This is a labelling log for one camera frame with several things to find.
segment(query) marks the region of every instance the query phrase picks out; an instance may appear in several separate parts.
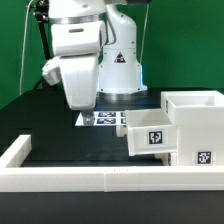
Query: white platform edge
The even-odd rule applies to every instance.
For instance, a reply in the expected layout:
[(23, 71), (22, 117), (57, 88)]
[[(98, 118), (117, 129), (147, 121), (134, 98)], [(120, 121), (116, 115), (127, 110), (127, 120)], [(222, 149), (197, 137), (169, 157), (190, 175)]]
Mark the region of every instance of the white platform edge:
[(20, 136), (0, 158), (0, 192), (224, 190), (224, 166), (16, 168), (29, 150)]
[(0, 168), (20, 167), (31, 149), (31, 136), (20, 135), (0, 157)]

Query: white container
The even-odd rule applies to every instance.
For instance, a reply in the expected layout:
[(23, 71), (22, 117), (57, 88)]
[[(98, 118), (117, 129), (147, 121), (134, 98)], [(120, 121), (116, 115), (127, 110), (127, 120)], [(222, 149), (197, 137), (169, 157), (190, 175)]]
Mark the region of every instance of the white container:
[[(178, 166), (224, 165), (224, 96), (219, 92), (162, 92), (161, 109), (126, 111), (126, 124), (129, 155), (158, 154), (164, 164), (175, 155), (172, 165)], [(159, 131), (163, 142), (150, 145), (150, 133), (156, 139)]]
[(129, 155), (176, 152), (177, 128), (161, 109), (125, 111)]

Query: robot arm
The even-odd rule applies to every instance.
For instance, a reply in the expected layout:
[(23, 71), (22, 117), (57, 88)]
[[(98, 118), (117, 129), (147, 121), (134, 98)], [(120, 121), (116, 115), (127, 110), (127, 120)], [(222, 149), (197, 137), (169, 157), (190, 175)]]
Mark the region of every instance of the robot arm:
[(141, 4), (150, 0), (49, 0), (54, 58), (43, 68), (50, 85), (62, 80), (69, 107), (80, 110), (84, 124), (94, 122), (99, 74), (98, 56), (107, 40), (101, 19), (107, 4)]

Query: black table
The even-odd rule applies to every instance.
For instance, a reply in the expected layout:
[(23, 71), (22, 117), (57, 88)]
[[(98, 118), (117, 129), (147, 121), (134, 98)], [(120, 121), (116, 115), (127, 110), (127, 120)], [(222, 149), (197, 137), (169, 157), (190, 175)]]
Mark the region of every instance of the black table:
[[(157, 108), (160, 90), (123, 103), (98, 99), (97, 111)], [(61, 90), (25, 93), (0, 111), (0, 153), (32, 135), (22, 167), (161, 165), (129, 157), (115, 127), (75, 127)], [(0, 223), (224, 223), (223, 192), (0, 193)]]

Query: green backdrop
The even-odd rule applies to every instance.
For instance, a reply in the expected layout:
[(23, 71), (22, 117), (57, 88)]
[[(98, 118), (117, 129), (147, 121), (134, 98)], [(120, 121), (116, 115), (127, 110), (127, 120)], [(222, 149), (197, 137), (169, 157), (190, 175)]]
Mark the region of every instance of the green backdrop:
[[(0, 108), (19, 96), (27, 1), (0, 1)], [(138, 25), (138, 58), (145, 6), (121, 11)], [(149, 87), (224, 88), (224, 1), (153, 0), (143, 57)], [(30, 13), (23, 89), (41, 77), (44, 55), (37, 23)]]

